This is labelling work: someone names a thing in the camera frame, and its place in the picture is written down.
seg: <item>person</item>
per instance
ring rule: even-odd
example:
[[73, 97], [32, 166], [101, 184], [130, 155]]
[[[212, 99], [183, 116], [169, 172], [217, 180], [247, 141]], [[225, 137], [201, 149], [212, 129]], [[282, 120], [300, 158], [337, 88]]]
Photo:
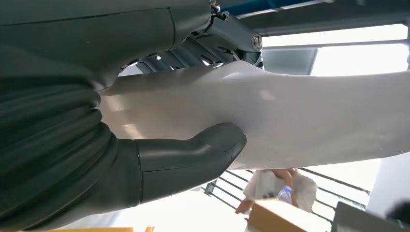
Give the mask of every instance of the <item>person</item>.
[[292, 205], [311, 212], [316, 199], [316, 183], [301, 175], [296, 168], [257, 170], [245, 187], [245, 199], [241, 201], [236, 213], [248, 212], [255, 200], [277, 197], [285, 187], [292, 189]]

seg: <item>water bottle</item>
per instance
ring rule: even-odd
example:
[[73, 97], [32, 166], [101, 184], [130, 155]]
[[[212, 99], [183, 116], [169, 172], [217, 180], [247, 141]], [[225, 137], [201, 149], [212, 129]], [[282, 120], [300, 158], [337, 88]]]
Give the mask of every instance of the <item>water bottle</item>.
[[292, 204], [292, 189], [289, 186], [285, 186], [279, 193], [278, 199], [280, 201]]

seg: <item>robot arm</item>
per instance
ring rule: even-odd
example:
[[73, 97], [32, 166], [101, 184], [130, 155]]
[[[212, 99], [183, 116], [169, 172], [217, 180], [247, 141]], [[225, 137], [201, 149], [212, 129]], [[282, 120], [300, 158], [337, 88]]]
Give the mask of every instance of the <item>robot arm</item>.
[[1, 0], [0, 15], [0, 231], [175, 194], [217, 178], [245, 146], [231, 123], [184, 141], [118, 139], [96, 109], [124, 64], [205, 29], [208, 0]]

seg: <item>cardboard box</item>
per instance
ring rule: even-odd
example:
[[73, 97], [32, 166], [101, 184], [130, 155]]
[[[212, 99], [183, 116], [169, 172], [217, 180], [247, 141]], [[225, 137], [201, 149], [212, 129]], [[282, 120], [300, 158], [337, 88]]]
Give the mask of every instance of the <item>cardboard box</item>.
[[321, 218], [278, 200], [256, 201], [248, 224], [261, 232], [324, 232], [327, 227]]

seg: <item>metal bolt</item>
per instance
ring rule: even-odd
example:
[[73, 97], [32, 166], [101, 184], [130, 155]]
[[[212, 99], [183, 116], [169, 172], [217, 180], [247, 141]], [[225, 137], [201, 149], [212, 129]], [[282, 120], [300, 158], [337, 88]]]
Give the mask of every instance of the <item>metal bolt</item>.
[[255, 35], [252, 39], [252, 45], [255, 50], [260, 50], [262, 48], [262, 37], [260, 35]]

